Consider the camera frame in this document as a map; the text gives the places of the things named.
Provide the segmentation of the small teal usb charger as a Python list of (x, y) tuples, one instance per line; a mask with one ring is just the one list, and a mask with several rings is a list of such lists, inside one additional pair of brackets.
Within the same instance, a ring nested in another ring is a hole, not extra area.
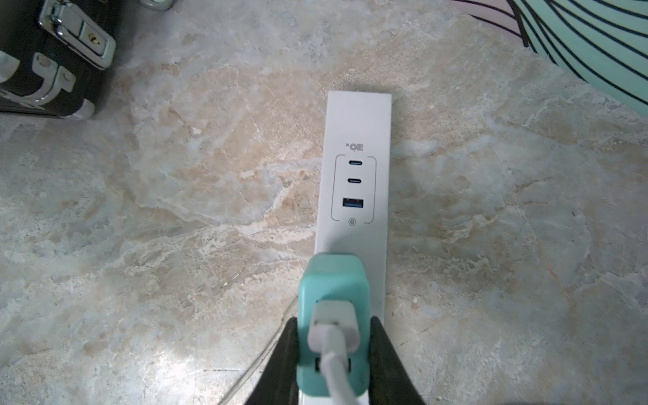
[(317, 253), (300, 280), (297, 384), (303, 394), (358, 404), (370, 384), (371, 289), (353, 254)]

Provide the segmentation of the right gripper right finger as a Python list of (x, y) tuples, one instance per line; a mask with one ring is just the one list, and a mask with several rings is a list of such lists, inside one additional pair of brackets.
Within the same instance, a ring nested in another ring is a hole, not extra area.
[(369, 364), (370, 405), (425, 404), (378, 317), (371, 317)]

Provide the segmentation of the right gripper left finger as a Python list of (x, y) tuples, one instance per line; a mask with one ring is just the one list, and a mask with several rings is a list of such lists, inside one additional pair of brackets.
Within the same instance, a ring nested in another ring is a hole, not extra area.
[(298, 322), (292, 317), (286, 322), (258, 384), (245, 405), (299, 403), (296, 379), (299, 347)]

